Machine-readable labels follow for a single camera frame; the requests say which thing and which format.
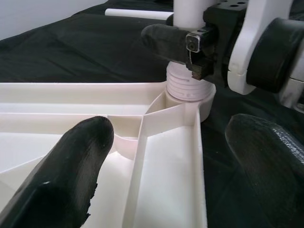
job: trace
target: rubber gripper pad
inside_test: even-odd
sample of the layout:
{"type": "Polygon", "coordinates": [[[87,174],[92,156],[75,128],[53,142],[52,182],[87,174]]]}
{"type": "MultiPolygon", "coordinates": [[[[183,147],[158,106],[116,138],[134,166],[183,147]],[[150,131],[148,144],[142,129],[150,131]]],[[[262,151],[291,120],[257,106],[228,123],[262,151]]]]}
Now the rubber gripper pad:
{"type": "Polygon", "coordinates": [[[66,132],[1,212],[0,228],[81,227],[113,140],[111,122],[100,116],[66,132]]]}
{"type": "Polygon", "coordinates": [[[281,126],[246,114],[233,116],[225,135],[272,227],[298,220],[303,227],[303,145],[281,126]]]}

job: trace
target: white tube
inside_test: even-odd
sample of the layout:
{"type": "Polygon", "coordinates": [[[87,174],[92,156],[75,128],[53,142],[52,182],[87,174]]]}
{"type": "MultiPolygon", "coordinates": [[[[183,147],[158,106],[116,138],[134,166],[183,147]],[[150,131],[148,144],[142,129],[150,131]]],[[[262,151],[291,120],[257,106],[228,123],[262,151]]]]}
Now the white tube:
{"type": "MultiPolygon", "coordinates": [[[[193,31],[205,25],[203,12],[217,0],[174,0],[173,24],[182,30],[193,31]]],[[[199,101],[207,98],[213,84],[192,78],[185,65],[170,62],[167,67],[167,91],[182,101],[199,101]]]]}
{"type": "Polygon", "coordinates": [[[203,27],[204,11],[217,2],[217,0],[174,0],[174,26],[188,31],[203,27]]]}
{"type": "Polygon", "coordinates": [[[104,13],[106,16],[131,17],[131,18],[147,18],[166,20],[173,12],[131,10],[131,9],[107,9],[104,13]]]}

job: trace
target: black fabric surface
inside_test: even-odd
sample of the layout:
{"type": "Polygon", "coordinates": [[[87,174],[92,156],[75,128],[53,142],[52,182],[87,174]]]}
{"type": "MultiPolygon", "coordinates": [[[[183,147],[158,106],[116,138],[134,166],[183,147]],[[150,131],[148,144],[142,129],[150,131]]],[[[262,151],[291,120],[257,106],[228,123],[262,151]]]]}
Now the black fabric surface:
{"type": "MultiPolygon", "coordinates": [[[[0,41],[0,82],[164,81],[168,62],[140,41],[144,27],[164,22],[107,17],[106,8],[172,11],[172,1],[110,0],[0,41]]],[[[301,19],[303,12],[303,1],[296,0],[291,15],[301,19]]],[[[264,91],[242,96],[217,90],[210,116],[201,124],[209,228],[270,228],[226,143],[225,128],[233,115],[251,114],[281,125],[304,143],[304,115],[264,91]]]]}

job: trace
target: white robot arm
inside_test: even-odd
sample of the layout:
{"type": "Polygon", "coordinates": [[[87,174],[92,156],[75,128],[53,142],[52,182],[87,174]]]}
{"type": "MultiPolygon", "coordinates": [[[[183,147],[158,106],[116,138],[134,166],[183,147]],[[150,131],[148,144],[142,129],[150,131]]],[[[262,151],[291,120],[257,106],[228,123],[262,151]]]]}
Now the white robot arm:
{"type": "Polygon", "coordinates": [[[159,56],[185,64],[197,80],[229,86],[242,95],[259,87],[278,94],[282,105],[303,112],[298,100],[304,89],[304,22],[288,19],[293,1],[202,2],[187,1],[189,6],[175,0],[178,28],[149,26],[142,32],[144,44],[159,56]],[[195,13],[183,18],[178,11],[183,8],[195,13]],[[186,22],[195,16],[203,19],[196,19],[197,25],[205,25],[189,32],[186,22]]]}

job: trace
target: white cylindrical container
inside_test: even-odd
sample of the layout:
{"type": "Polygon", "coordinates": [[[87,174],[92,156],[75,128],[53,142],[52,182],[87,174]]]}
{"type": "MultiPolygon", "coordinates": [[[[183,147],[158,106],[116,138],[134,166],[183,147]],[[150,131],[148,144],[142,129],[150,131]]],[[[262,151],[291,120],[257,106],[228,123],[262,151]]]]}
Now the white cylindrical container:
{"type": "MultiPolygon", "coordinates": [[[[217,0],[174,0],[174,26],[182,30],[196,30],[205,25],[203,12],[217,0]]],[[[167,67],[167,91],[182,101],[203,100],[212,92],[211,83],[192,78],[185,65],[170,62],[167,67]]]]}

